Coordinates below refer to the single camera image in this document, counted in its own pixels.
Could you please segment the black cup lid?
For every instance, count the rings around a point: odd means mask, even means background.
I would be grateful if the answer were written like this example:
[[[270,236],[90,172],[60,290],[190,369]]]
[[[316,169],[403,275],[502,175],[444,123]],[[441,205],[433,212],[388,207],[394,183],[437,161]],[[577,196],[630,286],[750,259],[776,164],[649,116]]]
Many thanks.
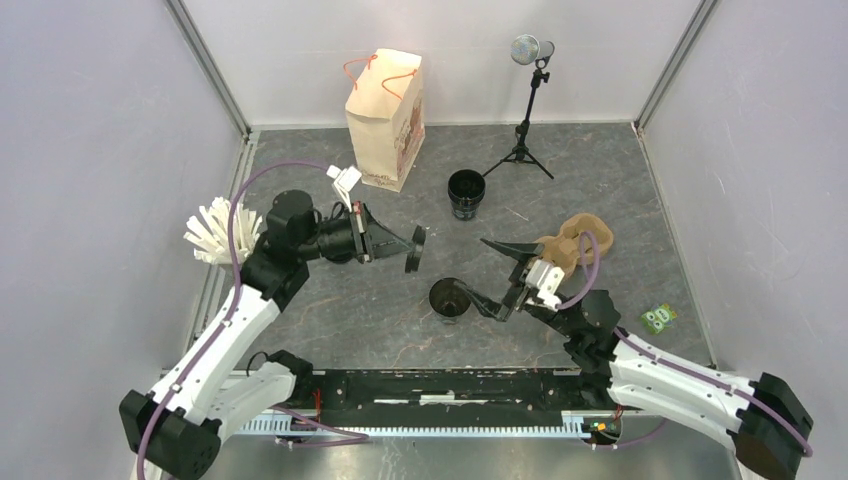
[[[425,242],[425,228],[421,225],[417,225],[411,238],[411,246],[405,262],[406,273],[414,273],[418,271]]]

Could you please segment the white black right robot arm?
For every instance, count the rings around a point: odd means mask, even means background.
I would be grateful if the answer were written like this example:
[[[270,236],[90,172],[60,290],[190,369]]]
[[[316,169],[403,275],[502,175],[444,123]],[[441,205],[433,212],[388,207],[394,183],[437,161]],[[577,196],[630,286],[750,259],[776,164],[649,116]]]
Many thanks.
[[[462,280],[456,286],[479,313],[497,321],[524,311],[565,339],[564,351],[579,367],[577,392],[591,408],[609,402],[635,408],[697,431],[732,452],[765,479],[793,479],[813,455],[814,421],[785,380],[764,372],[749,379],[685,360],[620,327],[608,291],[594,286],[600,272],[596,252],[579,260],[582,289],[563,296],[561,268],[543,259],[540,243],[489,242],[516,267],[510,287],[496,301]]]

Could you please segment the single black coffee cup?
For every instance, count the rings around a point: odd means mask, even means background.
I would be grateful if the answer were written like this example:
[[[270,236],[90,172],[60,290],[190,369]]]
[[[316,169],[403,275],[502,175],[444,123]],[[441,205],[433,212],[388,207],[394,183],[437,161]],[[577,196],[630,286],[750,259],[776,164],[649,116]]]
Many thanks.
[[[455,325],[471,306],[458,279],[445,277],[436,281],[428,293],[428,302],[436,317],[444,324]]]

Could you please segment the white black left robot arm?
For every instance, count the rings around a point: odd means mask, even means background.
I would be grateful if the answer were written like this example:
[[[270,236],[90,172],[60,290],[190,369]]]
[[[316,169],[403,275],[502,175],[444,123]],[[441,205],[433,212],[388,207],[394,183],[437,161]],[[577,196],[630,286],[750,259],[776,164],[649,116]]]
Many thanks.
[[[253,252],[236,271],[224,306],[179,363],[148,392],[129,391],[119,404],[139,471],[150,462],[177,479],[199,479],[221,446],[273,405],[306,405],[314,394],[310,365],[266,361],[248,378],[222,386],[248,347],[291,303],[309,278],[308,263],[376,259],[403,254],[417,271],[426,231],[404,239],[378,222],[362,202],[322,220],[301,190],[280,193]]]

